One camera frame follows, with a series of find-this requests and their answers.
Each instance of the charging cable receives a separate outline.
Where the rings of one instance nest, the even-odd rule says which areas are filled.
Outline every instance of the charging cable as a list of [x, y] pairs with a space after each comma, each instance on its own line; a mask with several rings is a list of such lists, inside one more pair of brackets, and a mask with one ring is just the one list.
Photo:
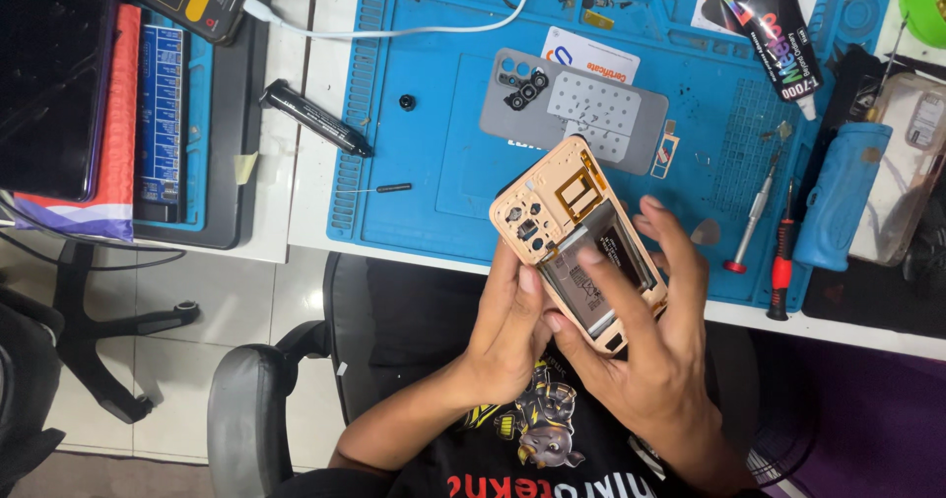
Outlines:
[[505, 27], [512, 23], [515, 20], [519, 13], [522, 12], [522, 9], [526, 6], [526, 0], [519, 1], [519, 6], [515, 8], [512, 14], [510, 14], [506, 19], [501, 22], [496, 22], [490, 25], [484, 25], [480, 27], [418, 27], [414, 29], [406, 29], [404, 31], [360, 31], [360, 32], [349, 32], [349, 33], [315, 33], [313, 31], [306, 31], [305, 29], [299, 29], [295, 26], [292, 26], [286, 23], [285, 20], [276, 15], [272, 11], [272, 8], [269, 8], [263, 3], [260, 3], [259, 0], [246, 0], [243, 2], [243, 10], [246, 13], [254, 16], [254, 18], [269, 22], [274, 25], [278, 25], [283, 29], [288, 29], [294, 33], [303, 34], [309, 38], [340, 38], [340, 39], [351, 39], [351, 38], [396, 38], [397, 36], [404, 36], [407, 34], [417, 34], [417, 33], [485, 33], [487, 31], [493, 31], [501, 27]]

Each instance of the silicone repair mat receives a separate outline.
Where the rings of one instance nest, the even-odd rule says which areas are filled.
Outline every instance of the silicone repair mat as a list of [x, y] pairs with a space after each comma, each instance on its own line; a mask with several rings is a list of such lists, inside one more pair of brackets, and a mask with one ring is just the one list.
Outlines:
[[[610, 31], [587, 23], [583, 0], [575, 1], [529, 0], [514, 22], [489, 33], [356, 40], [344, 121], [365, 134], [374, 158], [339, 154], [334, 189], [410, 182], [413, 190], [333, 193], [328, 237], [489, 264], [497, 239], [487, 219], [490, 202], [545, 153], [479, 129], [493, 61], [504, 47], [542, 55], [556, 26], [640, 57], [633, 86], [670, 101], [667, 118], [676, 122], [679, 143], [658, 146], [651, 159], [657, 167], [648, 174], [606, 168], [614, 190], [632, 212], [642, 195], [656, 195], [688, 231], [716, 219], [721, 240], [699, 247], [712, 268], [710, 298], [767, 305], [786, 172], [797, 181], [802, 176], [820, 121], [807, 122], [796, 105], [778, 100], [746, 38], [692, 27], [697, 0], [612, 0], [613, 6], [593, 8], [614, 21]], [[888, 1], [817, 0], [809, 32], [822, 66], [850, 43], [872, 52]], [[480, 26], [511, 11], [502, 0], [359, 0], [356, 31]], [[819, 112], [834, 89], [831, 72], [822, 71], [827, 82], [815, 96]], [[409, 112], [398, 104], [406, 94], [416, 101]], [[769, 160], [782, 145], [774, 133], [784, 120], [794, 132], [783, 144], [772, 195], [743, 262], [748, 272], [729, 273], [723, 261], [734, 255]], [[810, 275], [796, 266], [790, 311], [798, 311]]]

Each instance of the chair armrest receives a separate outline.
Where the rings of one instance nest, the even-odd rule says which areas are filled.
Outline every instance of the chair armrest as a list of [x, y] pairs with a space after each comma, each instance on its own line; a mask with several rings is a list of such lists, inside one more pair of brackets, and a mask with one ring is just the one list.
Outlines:
[[286, 395], [295, 368], [268, 345], [234, 348], [220, 361], [207, 407], [207, 457], [217, 496], [264, 498], [292, 477]]

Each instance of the cartoon print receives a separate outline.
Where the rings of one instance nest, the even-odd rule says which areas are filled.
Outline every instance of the cartoon print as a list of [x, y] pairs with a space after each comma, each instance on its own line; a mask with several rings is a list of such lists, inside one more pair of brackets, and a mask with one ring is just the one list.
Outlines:
[[519, 431], [518, 456], [523, 465], [528, 460], [538, 468], [577, 467], [585, 456], [572, 451], [576, 395], [569, 385], [550, 383], [548, 366], [539, 360], [529, 386], [514, 401], [515, 409], [493, 419], [496, 433], [512, 440]]

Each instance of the phone screen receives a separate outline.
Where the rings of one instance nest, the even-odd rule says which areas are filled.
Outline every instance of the phone screen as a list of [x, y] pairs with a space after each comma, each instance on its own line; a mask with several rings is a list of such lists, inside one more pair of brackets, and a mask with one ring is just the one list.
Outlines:
[[115, 0], [0, 0], [0, 188], [94, 193]]

